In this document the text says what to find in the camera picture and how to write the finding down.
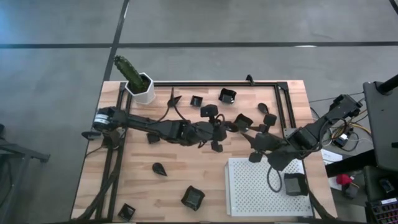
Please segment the black square cup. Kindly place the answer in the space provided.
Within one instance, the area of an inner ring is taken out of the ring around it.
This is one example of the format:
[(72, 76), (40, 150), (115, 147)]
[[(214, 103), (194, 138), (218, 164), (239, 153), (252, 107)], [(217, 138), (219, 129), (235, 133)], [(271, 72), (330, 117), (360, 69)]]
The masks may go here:
[(289, 196), (307, 196), (308, 187), (304, 174), (284, 174), (285, 192)]

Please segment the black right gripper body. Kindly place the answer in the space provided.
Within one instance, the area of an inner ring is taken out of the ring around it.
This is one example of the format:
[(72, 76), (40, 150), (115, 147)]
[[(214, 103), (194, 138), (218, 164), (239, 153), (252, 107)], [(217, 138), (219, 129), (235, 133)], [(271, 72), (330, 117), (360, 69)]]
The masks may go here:
[(274, 114), (266, 114), (262, 124), (267, 126), (266, 132), (257, 132), (255, 138), (257, 139), (258, 147), (254, 152), (250, 153), (249, 161), (252, 163), (260, 162), (262, 156), (266, 151), (273, 151), (278, 149), (281, 145), (282, 139), (269, 132), (271, 126), (276, 123), (277, 116)]

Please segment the green cactus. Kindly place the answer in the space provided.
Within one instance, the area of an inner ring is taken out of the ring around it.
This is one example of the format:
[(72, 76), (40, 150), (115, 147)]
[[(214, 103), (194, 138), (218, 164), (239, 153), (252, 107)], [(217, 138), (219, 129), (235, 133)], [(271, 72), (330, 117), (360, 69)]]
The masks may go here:
[(127, 58), (121, 55), (116, 55), (114, 57), (114, 65), (128, 81), (127, 87), (134, 94), (143, 93), (147, 90), (147, 82), (144, 81), (139, 72), (132, 66)]

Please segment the grey metal cart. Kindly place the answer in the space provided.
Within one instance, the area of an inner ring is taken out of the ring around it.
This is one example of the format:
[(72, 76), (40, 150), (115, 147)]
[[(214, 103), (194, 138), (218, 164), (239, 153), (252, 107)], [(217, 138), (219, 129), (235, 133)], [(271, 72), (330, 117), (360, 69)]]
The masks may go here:
[(375, 83), (364, 83), (363, 90), (377, 165), (398, 172), (398, 90), (383, 95)]

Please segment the red round object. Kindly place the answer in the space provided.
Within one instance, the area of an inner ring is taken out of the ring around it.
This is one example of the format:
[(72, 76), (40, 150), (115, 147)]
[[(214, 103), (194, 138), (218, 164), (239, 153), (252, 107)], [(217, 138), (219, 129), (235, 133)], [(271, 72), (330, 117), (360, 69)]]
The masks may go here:
[(352, 183), (352, 178), (347, 174), (338, 174), (336, 176), (336, 183), (341, 186), (349, 185)]

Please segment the black case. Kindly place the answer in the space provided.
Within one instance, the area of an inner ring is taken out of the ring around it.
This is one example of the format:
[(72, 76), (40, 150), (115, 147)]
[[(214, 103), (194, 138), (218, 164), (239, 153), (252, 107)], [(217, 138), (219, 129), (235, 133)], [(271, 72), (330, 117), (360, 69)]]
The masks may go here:
[(398, 197), (398, 172), (366, 166), (364, 183), (369, 202)]

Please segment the white perforated metal shelf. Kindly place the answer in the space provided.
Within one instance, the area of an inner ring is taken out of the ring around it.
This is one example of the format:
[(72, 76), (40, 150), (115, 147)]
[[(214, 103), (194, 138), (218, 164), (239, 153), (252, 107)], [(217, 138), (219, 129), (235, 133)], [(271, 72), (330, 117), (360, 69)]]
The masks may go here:
[(225, 167), (226, 208), (231, 217), (311, 217), (308, 196), (289, 196), (284, 174), (304, 174), (303, 163), (292, 161), (275, 171), (266, 158), (252, 163), (248, 158), (228, 159)]

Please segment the black metal stand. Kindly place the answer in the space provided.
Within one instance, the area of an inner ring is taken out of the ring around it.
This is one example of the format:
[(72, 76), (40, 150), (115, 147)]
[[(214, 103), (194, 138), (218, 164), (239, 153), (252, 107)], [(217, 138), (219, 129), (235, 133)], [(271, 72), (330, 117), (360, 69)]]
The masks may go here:
[[(6, 196), (0, 202), (0, 210), (3, 208), (3, 214), (0, 216), (0, 224), (6, 224), (12, 213), (17, 200), (18, 193), (21, 190), (23, 178), (27, 172), (31, 159), (38, 159), (41, 163), (49, 161), (50, 154), (43, 154), (18, 144), (10, 143), (3, 137), (5, 126), (0, 124), (0, 164), (6, 163), (9, 168), (10, 187)], [(16, 176), (12, 176), (11, 162), (12, 158), (21, 160)]]

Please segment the black box piece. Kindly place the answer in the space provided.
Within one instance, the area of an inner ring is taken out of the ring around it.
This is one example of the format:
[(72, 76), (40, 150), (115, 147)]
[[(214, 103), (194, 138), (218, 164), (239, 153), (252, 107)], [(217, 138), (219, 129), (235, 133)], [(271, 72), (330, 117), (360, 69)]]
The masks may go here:
[(236, 92), (234, 90), (230, 90), (227, 88), (223, 88), (220, 91), (220, 95), (218, 97), (218, 99), (223, 102), (223, 103), (227, 103), (227, 104), (233, 104), (235, 102), (235, 96), (236, 96)]

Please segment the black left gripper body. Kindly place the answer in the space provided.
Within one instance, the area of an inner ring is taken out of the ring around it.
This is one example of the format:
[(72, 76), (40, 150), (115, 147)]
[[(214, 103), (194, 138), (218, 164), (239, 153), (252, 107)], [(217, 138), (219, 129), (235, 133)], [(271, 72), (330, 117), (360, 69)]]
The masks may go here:
[(202, 148), (210, 141), (213, 151), (223, 152), (223, 146), (220, 142), (224, 141), (227, 137), (225, 116), (219, 113), (218, 107), (213, 104), (200, 108), (200, 116), (202, 118), (209, 118), (209, 120), (208, 122), (204, 122), (203, 128), (198, 128), (201, 133), (205, 134), (205, 137), (200, 140), (198, 148)]

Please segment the black aluminium table frame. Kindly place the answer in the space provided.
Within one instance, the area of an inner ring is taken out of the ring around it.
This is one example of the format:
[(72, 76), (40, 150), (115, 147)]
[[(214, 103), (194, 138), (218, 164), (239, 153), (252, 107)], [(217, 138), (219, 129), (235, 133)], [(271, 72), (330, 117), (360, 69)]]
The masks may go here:
[[(256, 124), (263, 116), (257, 110), (258, 103), (265, 103), (278, 116), (271, 132), (279, 135), (290, 124), (290, 106), (286, 105), (284, 93), (274, 82), (157, 82), (155, 100), (149, 105), (138, 105), (122, 91), (121, 82), (106, 82), (101, 90), (98, 107), (118, 106), (130, 113), (152, 119), (187, 118), (200, 120), (200, 110), (190, 105), (193, 95), (203, 98), (203, 104), (214, 104), (227, 120), (234, 120), (242, 113)], [(233, 104), (221, 102), (218, 97), (223, 88), (237, 94)], [(172, 96), (181, 96), (176, 107), (169, 108)], [(118, 213), (126, 203), (136, 209), (132, 218), (136, 223), (154, 222), (234, 222), (226, 212), (224, 167), (232, 157), (247, 157), (251, 153), (249, 143), (237, 133), (229, 134), (223, 142), (224, 151), (212, 151), (209, 144), (198, 148), (182, 147), (159, 141), (149, 144), (146, 134), (130, 129), (119, 150), (101, 148), (101, 141), (88, 145), (88, 156), (83, 163), (80, 183), (76, 193), (71, 217), (81, 217), (94, 202), (96, 194), (109, 175), (114, 182), (109, 186), (102, 201), (92, 214), (96, 221), (119, 220)], [(152, 171), (153, 163), (163, 165), (166, 176)], [(192, 185), (205, 194), (200, 208), (193, 211), (182, 204), (186, 189)]]

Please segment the white paper sheet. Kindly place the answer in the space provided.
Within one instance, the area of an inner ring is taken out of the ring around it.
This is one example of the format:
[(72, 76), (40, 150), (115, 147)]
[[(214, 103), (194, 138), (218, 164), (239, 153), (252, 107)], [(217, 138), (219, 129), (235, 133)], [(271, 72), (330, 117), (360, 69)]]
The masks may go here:
[(341, 154), (327, 151), (325, 149), (321, 150), (321, 154), (322, 154), (324, 165), (332, 164), (334, 162), (339, 162), (339, 161), (343, 160), (343, 156)]

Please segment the white hexagonal plant pot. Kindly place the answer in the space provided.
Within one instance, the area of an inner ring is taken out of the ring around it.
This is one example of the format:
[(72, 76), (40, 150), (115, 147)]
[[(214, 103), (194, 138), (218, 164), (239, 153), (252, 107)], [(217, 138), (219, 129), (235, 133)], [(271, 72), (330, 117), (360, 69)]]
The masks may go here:
[(154, 99), (155, 99), (155, 86), (154, 86), (154, 81), (149, 77), (146, 73), (142, 72), (140, 73), (140, 76), (149, 81), (149, 86), (147, 87), (147, 90), (142, 93), (133, 93), (131, 89), (129, 88), (129, 82), (125, 84), (125, 89), (127, 92), (132, 96), (132, 99), (139, 104), (142, 105), (148, 105), (150, 104)]

